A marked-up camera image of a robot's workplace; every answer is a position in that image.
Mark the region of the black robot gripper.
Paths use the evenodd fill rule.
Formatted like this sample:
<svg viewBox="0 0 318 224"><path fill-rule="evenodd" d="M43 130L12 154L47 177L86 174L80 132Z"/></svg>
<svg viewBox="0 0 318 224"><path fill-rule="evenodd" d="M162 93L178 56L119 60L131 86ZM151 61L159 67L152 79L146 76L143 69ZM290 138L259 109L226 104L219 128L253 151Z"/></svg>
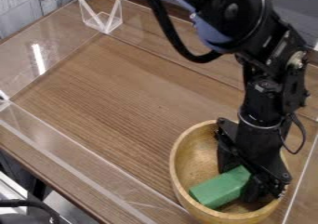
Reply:
<svg viewBox="0 0 318 224"><path fill-rule="evenodd" d="M278 199L291 183L291 173L283 161L275 128L249 125L242 119L234 122L217 120L218 166L225 173L242 165L251 174L243 188L245 203L269 203Z"/></svg>

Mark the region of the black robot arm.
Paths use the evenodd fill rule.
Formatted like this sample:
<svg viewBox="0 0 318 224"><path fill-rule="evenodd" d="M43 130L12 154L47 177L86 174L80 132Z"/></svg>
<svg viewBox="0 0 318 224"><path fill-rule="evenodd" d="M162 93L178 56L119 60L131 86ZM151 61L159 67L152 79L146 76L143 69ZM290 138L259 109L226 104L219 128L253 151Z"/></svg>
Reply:
<svg viewBox="0 0 318 224"><path fill-rule="evenodd" d="M238 121L218 120L218 165L222 173L243 166L250 177L241 199L281 197L291 173L281 152L295 112L306 106L307 46L294 27L281 19L271 0L178 0L188 10L210 52L195 55L176 33L162 0L147 0L163 33L179 54L207 63L233 54L243 68L245 97Z"/></svg>

